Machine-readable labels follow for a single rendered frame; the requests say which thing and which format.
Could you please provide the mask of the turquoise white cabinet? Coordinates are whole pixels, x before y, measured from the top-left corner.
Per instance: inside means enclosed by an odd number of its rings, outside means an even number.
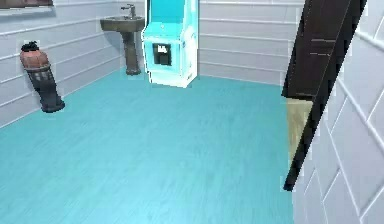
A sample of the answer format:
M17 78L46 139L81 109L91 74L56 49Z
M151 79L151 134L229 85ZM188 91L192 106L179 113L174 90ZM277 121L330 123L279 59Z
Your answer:
M141 33L149 82L186 88L198 73L199 1L146 0Z

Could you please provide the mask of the dark framed window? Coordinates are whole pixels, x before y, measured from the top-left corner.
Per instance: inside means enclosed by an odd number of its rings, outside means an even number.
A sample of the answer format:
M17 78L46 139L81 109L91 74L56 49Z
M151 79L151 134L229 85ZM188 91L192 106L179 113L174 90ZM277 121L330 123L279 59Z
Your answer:
M53 0L0 0L0 9L52 6Z

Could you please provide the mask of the dark pedestal sink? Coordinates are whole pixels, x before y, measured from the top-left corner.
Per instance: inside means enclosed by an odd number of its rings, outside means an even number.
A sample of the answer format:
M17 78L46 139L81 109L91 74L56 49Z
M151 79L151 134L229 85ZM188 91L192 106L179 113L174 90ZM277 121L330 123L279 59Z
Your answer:
M140 74L135 36L137 32L144 29L145 18L141 16L114 16L101 19L100 25L103 31L115 31L121 35L124 45L126 74Z

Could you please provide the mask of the grey sink faucet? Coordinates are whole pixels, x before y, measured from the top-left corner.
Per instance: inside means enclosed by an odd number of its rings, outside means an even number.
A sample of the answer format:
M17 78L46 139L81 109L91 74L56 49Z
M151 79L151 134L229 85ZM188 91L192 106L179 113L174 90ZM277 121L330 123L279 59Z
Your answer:
M136 8L133 4L127 4L126 6L122 6L121 10L128 10L129 11L129 18L134 18L136 16Z

